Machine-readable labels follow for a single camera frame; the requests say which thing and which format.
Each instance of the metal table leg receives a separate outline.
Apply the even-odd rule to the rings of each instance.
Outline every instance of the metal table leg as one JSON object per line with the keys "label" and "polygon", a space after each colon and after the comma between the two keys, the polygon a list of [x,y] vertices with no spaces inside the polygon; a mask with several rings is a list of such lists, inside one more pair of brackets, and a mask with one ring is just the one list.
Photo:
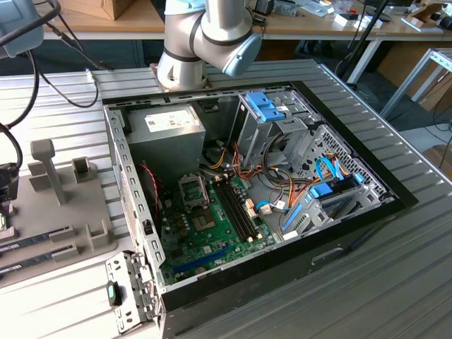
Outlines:
{"label": "metal table leg", "polygon": [[352,74],[347,80],[347,83],[357,83],[359,80],[359,77],[362,75],[362,72],[366,69],[367,65],[371,61],[372,57],[374,56],[375,52],[379,48],[381,44],[381,40],[374,40],[369,43],[366,50],[364,51],[363,55],[361,56],[361,59],[358,61],[358,64],[356,65],[355,69],[353,70]]}
{"label": "metal table leg", "polygon": [[419,90],[416,91],[416,93],[411,97],[411,100],[416,102],[418,101],[424,93],[431,88],[432,83],[436,81],[436,79],[439,77],[439,74],[444,70],[443,66],[437,66],[435,70],[430,74],[428,79],[419,87]]}
{"label": "metal table leg", "polygon": [[400,85],[399,89],[396,90],[392,98],[388,101],[386,106],[381,110],[380,115],[383,118],[386,118],[389,113],[391,113],[392,109],[398,104],[401,97],[407,92],[408,88],[415,81],[416,77],[424,70],[427,64],[430,61],[430,56],[433,53],[432,49],[429,49],[424,56],[420,59],[411,73],[407,76],[405,81],[403,81],[402,85]]}

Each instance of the gray fixture block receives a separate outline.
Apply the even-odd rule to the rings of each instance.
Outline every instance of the gray fixture block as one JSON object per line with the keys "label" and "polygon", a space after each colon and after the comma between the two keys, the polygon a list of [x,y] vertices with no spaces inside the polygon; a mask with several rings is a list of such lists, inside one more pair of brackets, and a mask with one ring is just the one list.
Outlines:
{"label": "gray fixture block", "polygon": [[66,203],[66,195],[63,190],[63,185],[58,178],[57,171],[55,170],[52,158],[55,156],[55,148],[52,140],[42,139],[32,141],[30,144],[31,155],[33,159],[39,160],[45,167],[45,172],[49,177],[50,184],[55,190],[56,198],[58,199],[58,204],[61,206]]}
{"label": "gray fixture block", "polygon": [[6,230],[0,231],[0,244],[17,238],[18,234],[14,227],[8,227]]}
{"label": "gray fixture block", "polygon": [[44,191],[45,189],[50,189],[52,187],[49,176],[47,174],[31,177],[29,178],[29,180],[36,193],[39,191]]}
{"label": "gray fixture block", "polygon": [[75,237],[76,231],[72,226],[66,226],[64,230],[49,234],[49,238],[52,242],[60,242],[72,237]]}
{"label": "gray fixture block", "polygon": [[43,175],[45,173],[45,167],[42,164],[42,162],[32,162],[31,164],[28,164],[28,169],[31,172],[31,175],[36,177],[37,175]]}
{"label": "gray fixture block", "polygon": [[62,261],[66,261],[69,259],[73,259],[75,256],[78,256],[78,248],[75,242],[70,244],[70,249],[65,249],[64,251],[52,254],[52,258],[56,263],[61,263]]}
{"label": "gray fixture block", "polygon": [[111,236],[108,232],[107,224],[104,220],[102,220],[102,230],[97,232],[91,232],[90,226],[88,224],[85,225],[86,228],[86,236],[88,238],[88,242],[90,244],[91,250],[94,251],[96,249],[102,248],[104,246],[108,246],[111,242]]}
{"label": "gray fixture block", "polygon": [[77,184],[88,182],[93,179],[93,172],[91,171],[90,162],[87,157],[72,159],[71,164]]}
{"label": "gray fixture block", "polygon": [[[59,254],[61,257],[58,258],[58,261],[45,261],[17,272],[5,274],[0,280],[0,288],[78,263],[116,248],[117,242],[113,237],[109,211],[100,180],[97,178],[95,165],[90,164],[90,169],[93,179],[80,184],[76,183],[72,166],[58,169],[58,177],[68,196],[68,203],[62,206],[55,203],[55,193],[52,189],[35,192],[29,180],[30,176],[21,178],[18,186],[18,198],[14,201],[18,214],[8,219],[10,225],[8,229],[14,227],[18,237],[2,242],[2,244],[7,245],[9,242],[17,242],[18,239],[33,237],[62,227],[67,227],[68,230],[61,233],[54,232],[49,236],[49,241],[3,253],[0,260],[1,266],[49,253],[55,250],[56,246],[61,247],[65,243],[74,243],[79,255]],[[90,232],[86,230],[87,224],[90,226]],[[101,239],[106,230],[111,236],[108,238],[108,242]]]}

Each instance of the chip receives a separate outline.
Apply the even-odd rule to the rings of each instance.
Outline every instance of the chip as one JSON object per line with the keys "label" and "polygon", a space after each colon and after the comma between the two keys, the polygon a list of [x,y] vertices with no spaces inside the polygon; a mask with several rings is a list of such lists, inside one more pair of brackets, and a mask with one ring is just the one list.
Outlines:
{"label": "chip", "polygon": [[191,214],[191,220],[199,232],[215,227],[213,215],[208,209],[194,210]]}

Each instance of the desk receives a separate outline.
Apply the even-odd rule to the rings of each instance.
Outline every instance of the desk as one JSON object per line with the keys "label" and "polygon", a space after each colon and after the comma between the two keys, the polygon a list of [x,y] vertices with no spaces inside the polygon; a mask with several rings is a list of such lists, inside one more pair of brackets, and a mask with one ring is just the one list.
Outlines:
{"label": "desk", "polygon": [[[362,4],[355,1],[354,8],[362,11]],[[165,37],[165,24],[160,19],[150,0],[136,0],[134,4],[116,21],[96,18],[73,11],[63,11],[64,17],[73,31],[82,40],[161,40]],[[322,18],[302,9],[297,17],[275,14],[268,16],[264,39],[269,40],[351,40],[355,35],[354,27],[343,28],[334,22],[333,15]],[[439,33],[420,33],[402,23],[402,15],[391,14],[392,21],[384,23],[382,28],[373,29],[367,38],[370,43],[357,63],[348,83],[356,83],[364,72],[373,55],[383,41],[452,41],[452,31]],[[63,29],[59,20],[56,26]],[[45,33],[46,39],[56,39],[51,32]]]}
{"label": "desk", "polygon": [[[451,181],[326,67],[312,60],[255,63],[236,79],[210,66],[208,73],[214,87],[262,83],[269,78],[304,81],[420,202],[348,256],[180,339],[348,339],[351,333],[354,339],[449,338]],[[158,92],[148,69],[98,71],[95,76],[103,98]],[[93,97],[93,86],[83,72],[49,78],[81,102]],[[5,117],[18,114],[27,105],[31,89],[31,76],[0,78],[1,113]],[[22,124],[18,128],[26,133],[17,134],[21,145],[55,138],[60,161],[83,155],[97,165],[119,238],[117,251],[130,249],[101,103],[90,109],[75,108],[43,84],[36,107]],[[118,338],[102,264],[115,253],[0,289],[3,337]],[[149,324],[127,338],[159,337],[156,327]]]}

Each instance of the yellow wire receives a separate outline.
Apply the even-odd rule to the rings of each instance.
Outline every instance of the yellow wire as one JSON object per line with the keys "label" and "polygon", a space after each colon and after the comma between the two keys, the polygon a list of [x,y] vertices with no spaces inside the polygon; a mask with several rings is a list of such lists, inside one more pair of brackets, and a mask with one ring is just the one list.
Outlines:
{"label": "yellow wire", "polygon": [[212,170],[214,170],[215,168],[219,168],[219,166],[221,166],[221,164],[223,163],[223,160],[225,159],[225,153],[226,153],[226,148],[221,153],[221,157],[218,160],[218,162],[214,165],[209,166],[209,168],[211,168]]}

